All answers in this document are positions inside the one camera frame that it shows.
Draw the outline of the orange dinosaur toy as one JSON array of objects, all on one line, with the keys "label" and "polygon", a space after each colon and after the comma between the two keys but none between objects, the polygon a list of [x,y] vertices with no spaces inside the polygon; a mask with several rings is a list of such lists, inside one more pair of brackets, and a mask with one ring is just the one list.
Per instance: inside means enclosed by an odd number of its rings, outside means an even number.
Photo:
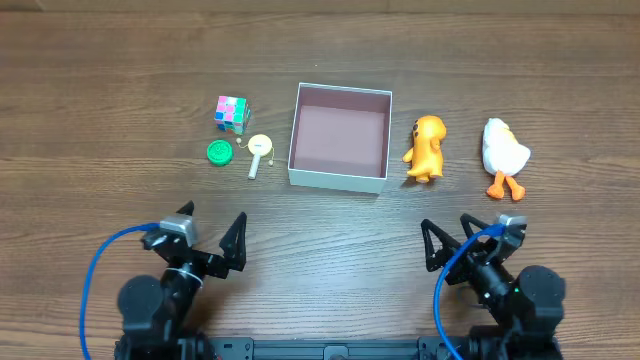
[{"label": "orange dinosaur toy", "polygon": [[414,122],[412,127],[412,147],[403,155],[402,161],[410,163],[407,175],[418,183],[428,183],[432,178],[443,175],[443,154],[441,142],[447,129],[440,117],[425,115]]}]

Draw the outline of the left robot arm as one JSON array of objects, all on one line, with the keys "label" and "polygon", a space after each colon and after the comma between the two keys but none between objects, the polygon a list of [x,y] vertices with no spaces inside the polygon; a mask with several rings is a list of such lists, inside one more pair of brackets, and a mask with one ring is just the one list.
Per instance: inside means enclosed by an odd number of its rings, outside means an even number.
[{"label": "left robot arm", "polygon": [[117,306],[123,335],[115,344],[116,359],[204,360],[217,357],[204,333],[189,330],[185,319],[206,277],[225,279],[246,265],[247,215],[242,212],[221,238],[221,254],[196,250],[193,202],[144,232],[143,248],[167,263],[161,278],[140,275],[121,289]]}]

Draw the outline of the pastel rubik's cube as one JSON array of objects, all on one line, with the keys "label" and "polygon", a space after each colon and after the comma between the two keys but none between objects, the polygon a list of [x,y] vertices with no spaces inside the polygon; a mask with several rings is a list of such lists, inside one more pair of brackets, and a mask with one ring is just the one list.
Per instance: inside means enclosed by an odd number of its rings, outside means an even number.
[{"label": "pastel rubik's cube", "polygon": [[242,136],[246,132],[250,118],[251,110],[245,98],[218,97],[214,122],[220,131]]}]

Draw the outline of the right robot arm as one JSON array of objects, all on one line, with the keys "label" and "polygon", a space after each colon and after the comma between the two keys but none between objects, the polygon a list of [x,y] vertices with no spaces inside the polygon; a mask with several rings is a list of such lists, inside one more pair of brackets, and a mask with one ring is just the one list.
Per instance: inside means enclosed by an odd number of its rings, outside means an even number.
[{"label": "right robot arm", "polygon": [[[555,337],[564,318],[566,283],[553,270],[538,265],[518,276],[503,266],[524,242],[527,219],[500,215],[487,224],[469,214],[460,217],[467,240],[458,242],[432,221],[421,231],[425,265],[439,271],[432,312],[438,338],[418,341],[421,359],[560,359]],[[474,326],[468,335],[447,335],[441,318],[441,293],[445,285],[466,283],[477,296],[478,306],[488,310],[494,326]]]}]

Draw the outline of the white plush duck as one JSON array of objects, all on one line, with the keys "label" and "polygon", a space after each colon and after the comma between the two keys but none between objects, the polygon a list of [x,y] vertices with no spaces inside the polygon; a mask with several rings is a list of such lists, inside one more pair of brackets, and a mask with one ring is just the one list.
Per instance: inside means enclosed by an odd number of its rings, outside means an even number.
[{"label": "white plush duck", "polygon": [[502,119],[489,118],[483,130],[482,160],[484,169],[494,180],[486,190],[487,195],[502,199],[504,183],[507,183],[512,199],[522,200],[526,189],[517,183],[515,176],[525,167],[530,157],[531,150],[518,142]]}]

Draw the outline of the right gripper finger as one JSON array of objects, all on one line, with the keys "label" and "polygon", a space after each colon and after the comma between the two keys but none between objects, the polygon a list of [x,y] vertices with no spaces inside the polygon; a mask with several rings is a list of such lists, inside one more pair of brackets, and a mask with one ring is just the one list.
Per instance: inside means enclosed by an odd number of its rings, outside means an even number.
[{"label": "right gripper finger", "polygon": [[460,222],[467,238],[471,238],[472,235],[475,234],[476,232],[484,230],[487,227],[489,227],[489,224],[467,213],[464,213],[461,215]]},{"label": "right gripper finger", "polygon": [[426,269],[428,272],[435,272],[448,263],[461,244],[429,219],[421,222],[421,231]]}]

